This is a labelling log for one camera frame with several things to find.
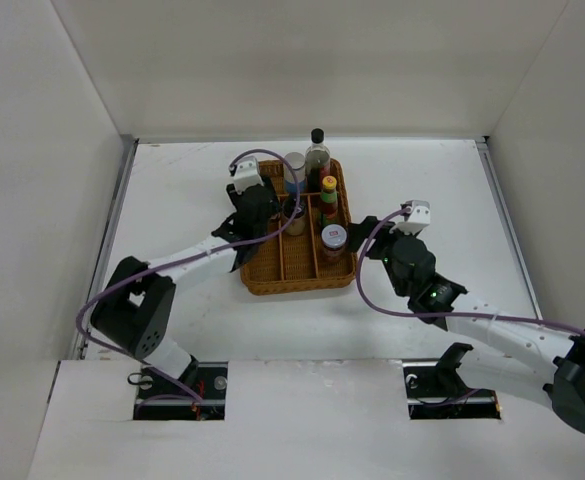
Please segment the small red label spice jar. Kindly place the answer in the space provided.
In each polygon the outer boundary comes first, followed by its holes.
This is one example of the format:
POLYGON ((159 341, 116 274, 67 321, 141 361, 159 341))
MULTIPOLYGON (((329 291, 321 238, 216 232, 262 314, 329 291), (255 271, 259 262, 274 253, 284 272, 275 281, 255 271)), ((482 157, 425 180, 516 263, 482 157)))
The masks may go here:
POLYGON ((321 231, 322 254, 326 261, 337 262, 348 242, 347 230, 339 224, 330 224, 321 231))

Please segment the yellow cap chili sauce bottle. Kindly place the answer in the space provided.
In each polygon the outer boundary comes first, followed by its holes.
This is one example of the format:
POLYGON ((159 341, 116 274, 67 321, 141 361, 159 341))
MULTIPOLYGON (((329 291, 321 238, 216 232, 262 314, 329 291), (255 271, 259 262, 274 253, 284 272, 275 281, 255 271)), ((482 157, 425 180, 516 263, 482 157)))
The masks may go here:
POLYGON ((319 225, 325 228, 337 221, 338 214, 338 192, 337 179, 327 175, 321 181, 321 192, 319 195, 319 225))

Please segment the black cap brown spice bottle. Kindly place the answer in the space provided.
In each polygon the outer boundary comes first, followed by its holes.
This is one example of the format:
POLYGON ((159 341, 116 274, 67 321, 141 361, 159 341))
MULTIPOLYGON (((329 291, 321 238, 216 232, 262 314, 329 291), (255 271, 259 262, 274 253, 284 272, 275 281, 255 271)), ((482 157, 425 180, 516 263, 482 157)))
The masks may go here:
POLYGON ((307 206, 303 198, 300 198, 299 208, 296 208, 296 195, 289 194, 282 205, 281 222, 287 224, 291 223, 285 229, 285 233, 289 236, 300 236, 306 228, 306 211, 307 206))

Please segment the blue label silver cap jar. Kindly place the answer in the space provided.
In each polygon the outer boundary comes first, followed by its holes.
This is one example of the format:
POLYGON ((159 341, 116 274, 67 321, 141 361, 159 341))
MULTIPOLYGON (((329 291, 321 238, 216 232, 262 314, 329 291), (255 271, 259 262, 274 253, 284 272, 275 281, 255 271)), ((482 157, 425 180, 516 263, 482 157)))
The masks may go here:
POLYGON ((283 185, 287 194, 304 193, 306 190, 305 156, 299 152, 285 155, 283 185))

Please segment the tall dark sauce bottle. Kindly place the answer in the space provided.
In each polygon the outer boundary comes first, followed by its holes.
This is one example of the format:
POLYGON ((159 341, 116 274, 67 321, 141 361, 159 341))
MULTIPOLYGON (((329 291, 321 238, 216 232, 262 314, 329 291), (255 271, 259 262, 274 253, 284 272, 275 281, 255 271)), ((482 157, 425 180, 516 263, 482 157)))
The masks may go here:
POLYGON ((305 154, 307 191, 319 192, 322 181, 330 174, 331 153, 325 145, 325 133, 320 128, 311 131, 311 145, 305 154))

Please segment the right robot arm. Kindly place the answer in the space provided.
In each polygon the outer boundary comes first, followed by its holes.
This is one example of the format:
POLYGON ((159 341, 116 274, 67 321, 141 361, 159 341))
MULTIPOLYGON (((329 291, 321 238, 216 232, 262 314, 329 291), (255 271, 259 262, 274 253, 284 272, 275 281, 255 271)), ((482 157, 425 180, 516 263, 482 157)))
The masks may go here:
POLYGON ((550 409, 572 429, 585 434, 585 329, 549 320, 516 317, 483 301, 436 270, 436 258, 420 239, 423 223, 413 212, 368 216, 347 227, 352 252, 378 260, 395 295, 407 309, 396 317, 482 343, 497 356, 472 354, 471 344, 449 347, 435 367, 445 394, 464 397, 472 389, 508 393, 550 409))

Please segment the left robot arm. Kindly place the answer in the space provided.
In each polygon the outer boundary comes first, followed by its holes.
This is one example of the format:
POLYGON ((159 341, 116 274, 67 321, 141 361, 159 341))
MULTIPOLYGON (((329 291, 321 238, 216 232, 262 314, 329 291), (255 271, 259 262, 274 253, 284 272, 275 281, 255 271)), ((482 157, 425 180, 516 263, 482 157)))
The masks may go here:
POLYGON ((271 180, 237 193, 226 187, 235 212, 197 245, 160 260, 121 260, 108 287, 134 280, 99 300, 91 326, 128 356, 162 372, 162 386, 178 399, 196 387, 198 361, 167 334, 176 294, 210 278, 234 272, 264 243, 272 218, 281 211, 271 180))

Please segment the brown wicker divided basket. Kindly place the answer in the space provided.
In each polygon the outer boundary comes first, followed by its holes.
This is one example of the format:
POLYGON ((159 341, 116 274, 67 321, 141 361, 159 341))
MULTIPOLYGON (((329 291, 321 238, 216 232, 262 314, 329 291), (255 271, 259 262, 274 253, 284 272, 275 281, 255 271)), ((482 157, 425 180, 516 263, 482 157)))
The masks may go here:
POLYGON ((323 253, 319 224, 319 195, 304 193, 306 226, 298 236, 285 232, 260 246, 240 269, 240 277, 254 295, 286 294, 348 286, 355 277, 357 255, 344 252, 336 260, 323 253))

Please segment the left metal table rail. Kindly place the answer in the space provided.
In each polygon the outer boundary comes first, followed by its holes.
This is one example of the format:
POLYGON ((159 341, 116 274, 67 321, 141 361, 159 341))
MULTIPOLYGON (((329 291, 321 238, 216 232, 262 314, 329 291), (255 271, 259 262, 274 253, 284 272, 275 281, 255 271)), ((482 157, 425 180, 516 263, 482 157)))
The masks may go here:
POLYGON ((119 162, 119 169, 108 207, 95 267, 85 298, 86 301, 101 291, 138 147, 138 139, 131 134, 123 134, 120 136, 120 139, 123 145, 123 153, 119 162))

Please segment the metal table rail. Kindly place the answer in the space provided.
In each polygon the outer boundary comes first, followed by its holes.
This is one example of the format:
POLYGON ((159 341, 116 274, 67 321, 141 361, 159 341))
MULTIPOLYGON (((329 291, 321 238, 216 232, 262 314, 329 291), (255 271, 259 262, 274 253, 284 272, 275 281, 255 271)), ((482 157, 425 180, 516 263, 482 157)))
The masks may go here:
POLYGON ((542 319, 543 315, 540 308, 540 304, 538 302, 538 298, 534 286, 532 284, 532 279, 530 277, 526 261, 524 259, 523 252, 520 246, 520 242, 516 235, 514 224, 510 212, 508 210, 508 206, 506 204, 506 200, 497 176, 494 162, 492 160, 491 151, 489 147, 489 138, 480 137, 479 139, 475 140, 475 145, 477 147, 478 155, 480 157, 480 161, 483 166, 491 194, 496 204, 500 222, 505 232, 506 240, 511 255, 516 263, 516 270, 518 276, 520 277, 524 285, 528 297, 528 302, 533 309, 535 317, 538 319, 542 319))
POLYGON ((138 139, 131 134, 123 134, 120 136, 120 139, 123 145, 123 153, 119 162, 119 169, 108 207, 95 267, 85 298, 86 301, 101 291, 138 147, 138 139))

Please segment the right metal table rail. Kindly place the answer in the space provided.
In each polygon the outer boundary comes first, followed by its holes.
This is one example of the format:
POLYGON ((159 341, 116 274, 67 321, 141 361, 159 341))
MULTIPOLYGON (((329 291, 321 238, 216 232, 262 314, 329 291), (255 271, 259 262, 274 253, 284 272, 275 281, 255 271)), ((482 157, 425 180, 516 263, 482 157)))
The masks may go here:
POLYGON ((479 139, 475 140, 475 145, 477 147, 478 155, 480 157, 480 161, 483 166, 491 194, 496 204, 500 222, 505 232, 506 240, 511 255, 516 263, 516 270, 518 276, 520 277, 524 285, 528 297, 528 302, 533 309, 535 317, 538 319, 542 319, 543 315, 540 308, 540 304, 538 302, 538 298, 534 286, 532 284, 532 279, 530 277, 526 261, 524 259, 523 252, 520 246, 520 242, 516 235, 514 224, 510 212, 508 210, 508 206, 506 204, 506 200, 497 176, 494 162, 492 160, 491 151, 489 147, 489 138, 480 137, 479 139))

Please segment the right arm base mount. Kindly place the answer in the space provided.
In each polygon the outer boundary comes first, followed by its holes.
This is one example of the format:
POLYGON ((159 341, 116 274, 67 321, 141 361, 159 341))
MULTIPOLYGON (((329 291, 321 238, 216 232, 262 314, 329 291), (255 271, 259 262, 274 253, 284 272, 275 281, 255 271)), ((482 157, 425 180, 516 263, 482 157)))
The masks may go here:
POLYGON ((501 419, 496 393, 468 388, 458 374, 472 350, 469 344, 453 343, 439 358, 402 363, 411 420, 501 419))

